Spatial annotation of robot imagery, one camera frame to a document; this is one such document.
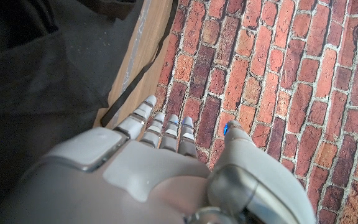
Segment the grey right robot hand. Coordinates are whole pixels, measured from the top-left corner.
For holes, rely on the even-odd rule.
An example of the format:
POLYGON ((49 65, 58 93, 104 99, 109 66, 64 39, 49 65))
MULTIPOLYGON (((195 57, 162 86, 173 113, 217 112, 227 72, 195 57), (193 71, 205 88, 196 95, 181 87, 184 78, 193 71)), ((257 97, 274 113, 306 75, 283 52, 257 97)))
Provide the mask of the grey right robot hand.
POLYGON ((115 128, 97 127, 42 156, 0 205, 0 223, 314 223, 297 178, 239 122, 210 169, 189 117, 152 116, 147 97, 115 128))

